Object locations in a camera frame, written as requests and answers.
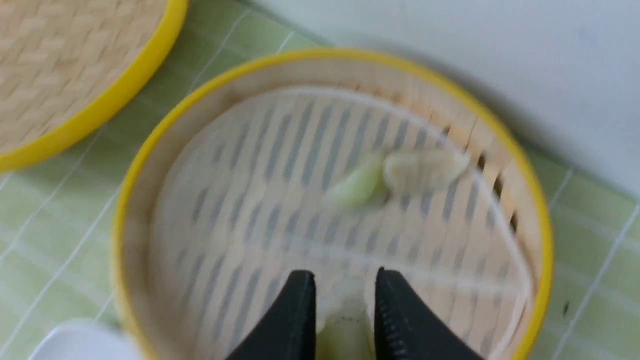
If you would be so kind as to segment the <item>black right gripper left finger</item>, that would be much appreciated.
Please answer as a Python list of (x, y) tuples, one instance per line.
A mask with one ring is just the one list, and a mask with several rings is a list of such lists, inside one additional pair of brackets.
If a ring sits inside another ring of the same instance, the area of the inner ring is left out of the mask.
[(291, 271), (272, 305), (227, 359), (313, 360), (316, 303), (314, 274)]

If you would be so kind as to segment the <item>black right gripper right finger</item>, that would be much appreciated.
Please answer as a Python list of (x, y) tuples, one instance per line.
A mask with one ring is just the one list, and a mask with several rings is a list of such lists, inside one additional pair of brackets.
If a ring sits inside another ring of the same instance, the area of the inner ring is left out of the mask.
[(482, 358), (430, 310), (399, 271), (378, 269), (374, 298), (377, 360)]

